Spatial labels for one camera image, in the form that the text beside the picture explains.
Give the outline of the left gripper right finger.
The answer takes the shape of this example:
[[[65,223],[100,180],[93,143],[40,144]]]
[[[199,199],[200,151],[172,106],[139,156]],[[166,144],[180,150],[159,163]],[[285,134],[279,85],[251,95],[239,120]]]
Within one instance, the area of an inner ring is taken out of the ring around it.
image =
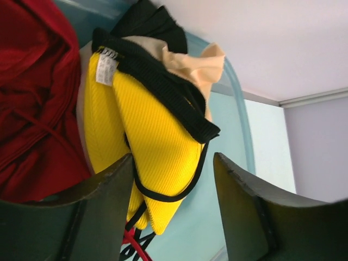
[[[214,154],[229,260],[347,260],[347,200],[283,190]]]

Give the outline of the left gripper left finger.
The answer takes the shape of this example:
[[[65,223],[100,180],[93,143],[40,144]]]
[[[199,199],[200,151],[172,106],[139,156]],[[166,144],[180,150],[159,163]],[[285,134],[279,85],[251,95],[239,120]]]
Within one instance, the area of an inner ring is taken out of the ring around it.
[[[133,184],[130,154],[40,202],[1,202],[1,260],[118,260]]]

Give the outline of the yellow black bra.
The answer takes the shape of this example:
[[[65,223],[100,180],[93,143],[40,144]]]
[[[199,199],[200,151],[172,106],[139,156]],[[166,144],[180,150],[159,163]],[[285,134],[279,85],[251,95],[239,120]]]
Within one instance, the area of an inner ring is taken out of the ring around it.
[[[77,122],[92,173],[133,156],[120,259],[149,260],[147,246],[196,186],[220,129],[193,83],[124,38],[96,28],[82,48]]]

